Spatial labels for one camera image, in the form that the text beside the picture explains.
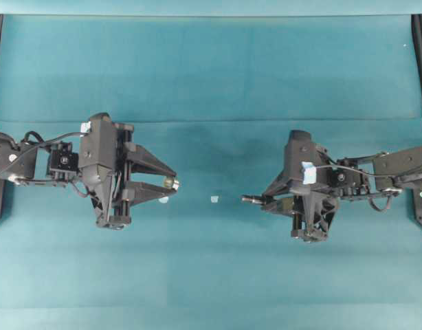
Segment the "wire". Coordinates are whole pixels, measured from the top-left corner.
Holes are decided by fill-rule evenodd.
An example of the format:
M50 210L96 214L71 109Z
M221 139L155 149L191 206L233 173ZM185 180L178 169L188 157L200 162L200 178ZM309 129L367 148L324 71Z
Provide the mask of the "wire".
M72 181L70 181L69 183L72 185L72 187L74 187L74 190L78 194L78 196L82 198L86 198L87 196L90 195L89 192L87 191L87 188L86 188L87 193L84 194L80 189L78 189L75 183L73 183Z
M31 142L30 141L30 135L34 136L38 142L44 142L45 140L41 137L40 134L38 134L35 131L29 131L25 133L25 137L23 138L23 140L21 140L22 142Z
M51 179L16 179L15 183L20 183L20 184L24 184L27 185L28 183L31 184L36 184L39 186L42 186L43 184L49 183L49 182L56 182L55 180L51 180Z
M333 160L333 159L331 159L330 157L329 157L329 155L327 155L326 153L323 153L322 151L318 151L318 153L321 155L321 156L324 156L330 163L332 163L332 164L336 164L336 162Z
M373 201L373 198L368 199L368 202L370 203L370 206L372 207L373 210L376 210L377 212L384 212L384 211L387 211L388 209L390 209L391 200L392 200L392 195L387 197L387 203L385 204L384 208L378 208L376 206L375 202Z
M344 165L337 165L337 164L329 164L329 165L320 165L320 166L315 166L316 169L319 168L342 168L344 170L348 170L348 171L352 171L352 172L356 172L356 173L360 173L363 175L367 175L369 177L397 177L399 176L399 174L372 174L372 173L367 173L363 170L357 170L356 168L350 167L350 166L344 166Z
M20 162L20 160L24 156L26 156L28 153L30 153L30 152L38 149L38 148L43 148L44 146L48 146L49 144L53 144L54 142L59 141L59 140L64 139L64 138L67 138L69 136L86 135L86 134L87 133L81 133L81 132L66 133L66 134L60 135L58 137L55 137L54 139L43 141L43 142L40 142L38 144L35 144L31 148L24 150L20 155L17 156L17 158L11 164L8 164L6 167L2 168L0 170L0 174L2 174L3 172L6 172L10 168L12 168L15 164L17 164L18 162Z
M389 178L395 178L395 177L399 177L401 175L406 175L409 174L411 172L416 172L422 169L422 165L417 166L416 168L412 168L410 170L406 170L404 172L400 172L397 174L375 174L375 173L367 173L363 170L358 170L356 168L350 167L350 166L344 166L344 165L338 165L338 164L328 164L328 165L320 165L320 166L315 166L316 169L318 168L342 168L344 170L348 170L348 171L352 171L352 172L356 172L362 175L367 175L369 177L389 177Z

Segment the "teal cloth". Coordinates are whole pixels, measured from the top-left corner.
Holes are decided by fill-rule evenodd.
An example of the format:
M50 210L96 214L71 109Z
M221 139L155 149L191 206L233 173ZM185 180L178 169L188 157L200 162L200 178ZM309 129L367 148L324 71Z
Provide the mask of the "teal cloth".
M333 158L422 145L409 22L7 16L1 131L52 138L108 111L181 188L114 232L70 187L8 185L0 329L422 329L409 193L380 214L343 202L319 244L239 198L282 169L292 129Z
M150 17L420 14L422 0L0 0L0 13Z

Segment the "white label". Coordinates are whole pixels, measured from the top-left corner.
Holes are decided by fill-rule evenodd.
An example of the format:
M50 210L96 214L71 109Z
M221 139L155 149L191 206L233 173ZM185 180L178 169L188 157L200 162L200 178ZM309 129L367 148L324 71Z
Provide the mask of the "white label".
M87 133L90 131L90 126L91 123L90 122L82 122L81 123L81 127L80 127L80 132L81 133Z
M301 162L304 169L304 179L302 184L314 184L316 183L316 167L312 162Z

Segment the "small white object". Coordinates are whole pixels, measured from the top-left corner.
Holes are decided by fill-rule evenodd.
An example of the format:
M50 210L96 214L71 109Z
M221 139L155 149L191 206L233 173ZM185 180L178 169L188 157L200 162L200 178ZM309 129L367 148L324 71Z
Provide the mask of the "small white object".
M17 176L15 175L15 174L11 174L9 177L8 177L8 181L10 181L10 182L14 182L17 186L20 184L18 181L17 181Z
M304 169L304 178L302 184L314 184L316 183L316 167L312 162L301 162Z
M179 183L179 180L174 179L174 181L173 181L173 189L177 191L177 189L179 189L179 186L180 185L181 184Z
M90 122L82 122L80 127L81 133L87 133L90 131L91 123Z

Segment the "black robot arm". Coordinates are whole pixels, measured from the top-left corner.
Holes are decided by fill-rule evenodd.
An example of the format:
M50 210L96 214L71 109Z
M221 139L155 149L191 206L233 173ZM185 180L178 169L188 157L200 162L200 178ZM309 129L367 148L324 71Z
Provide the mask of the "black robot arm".
M364 164L372 164L374 173L361 169ZM375 191L371 191L370 178L375 180ZM414 196L422 198L422 146L335 162L309 133L292 131L282 172L261 196L244 195L242 200L291 217L292 237L318 242L328 238L341 199L367 200L373 209L383 212L403 189L413 189ZM374 203L378 198L386 198L384 208Z
M72 151L72 143L61 141L72 135L80 136L79 153ZM131 223L131 206L173 195L179 187L176 172L143 146L132 143L132 135L133 125L112 122L107 113L90 117L81 132L48 141L33 131L19 143L0 133L0 185L3 180L18 186L70 184L81 197L90 198L98 227L121 230ZM49 153L47 179L34 178L39 149ZM132 173L163 175L164 186L134 182ZM86 192L78 189L78 182Z

